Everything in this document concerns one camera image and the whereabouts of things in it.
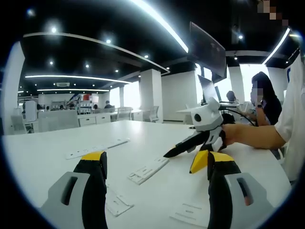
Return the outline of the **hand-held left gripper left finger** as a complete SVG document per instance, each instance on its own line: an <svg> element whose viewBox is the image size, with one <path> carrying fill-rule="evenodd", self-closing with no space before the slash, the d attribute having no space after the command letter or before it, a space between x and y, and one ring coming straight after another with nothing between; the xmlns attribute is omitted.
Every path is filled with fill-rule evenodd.
<svg viewBox="0 0 305 229"><path fill-rule="evenodd" d="M57 229L105 229L106 151L84 155L48 190L40 212Z"/></svg>

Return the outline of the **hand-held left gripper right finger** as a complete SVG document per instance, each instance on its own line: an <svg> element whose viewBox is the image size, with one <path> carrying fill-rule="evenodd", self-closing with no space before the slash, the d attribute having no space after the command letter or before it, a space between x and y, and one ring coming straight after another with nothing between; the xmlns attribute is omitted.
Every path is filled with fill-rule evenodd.
<svg viewBox="0 0 305 229"><path fill-rule="evenodd" d="M249 173L243 173L234 159L209 152L210 229L253 229L274 210L266 189Z"/></svg>

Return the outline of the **person's right hand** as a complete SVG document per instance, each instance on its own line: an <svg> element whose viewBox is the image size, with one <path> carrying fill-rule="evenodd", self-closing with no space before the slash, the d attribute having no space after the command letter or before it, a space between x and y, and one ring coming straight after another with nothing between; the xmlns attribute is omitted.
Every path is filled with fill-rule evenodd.
<svg viewBox="0 0 305 229"><path fill-rule="evenodd" d="M222 126L222 129L225 133L225 144L227 146L232 145L233 143L242 143L241 137L241 124L225 124Z"/></svg>

